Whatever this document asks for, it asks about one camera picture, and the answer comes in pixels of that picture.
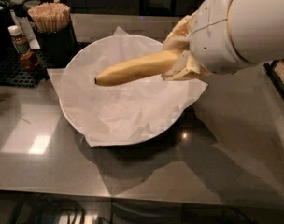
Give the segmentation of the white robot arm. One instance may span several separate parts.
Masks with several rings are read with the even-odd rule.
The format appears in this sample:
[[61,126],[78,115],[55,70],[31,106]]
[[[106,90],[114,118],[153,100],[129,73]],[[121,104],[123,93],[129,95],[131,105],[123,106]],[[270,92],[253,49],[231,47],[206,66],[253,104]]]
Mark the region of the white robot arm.
[[205,0],[163,43],[181,49],[165,80],[233,74],[284,59],[284,0]]

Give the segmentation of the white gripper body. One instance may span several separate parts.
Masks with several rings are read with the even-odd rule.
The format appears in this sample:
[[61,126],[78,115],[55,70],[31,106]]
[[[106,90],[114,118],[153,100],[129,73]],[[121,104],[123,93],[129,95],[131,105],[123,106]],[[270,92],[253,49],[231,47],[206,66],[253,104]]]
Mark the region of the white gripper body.
[[234,47],[230,32],[233,0],[205,0],[196,11],[190,30],[194,59],[212,74],[232,74],[254,66]]

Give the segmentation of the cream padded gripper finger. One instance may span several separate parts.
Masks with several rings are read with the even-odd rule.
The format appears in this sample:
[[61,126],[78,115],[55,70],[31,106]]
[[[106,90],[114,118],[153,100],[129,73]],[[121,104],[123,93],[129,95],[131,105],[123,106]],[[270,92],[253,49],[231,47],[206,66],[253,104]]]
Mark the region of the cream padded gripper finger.
[[162,74],[165,81],[182,81],[206,77],[209,72],[199,64],[189,51],[183,51],[171,69]]
[[192,15],[182,18],[163,42],[163,50],[181,49],[189,45]]

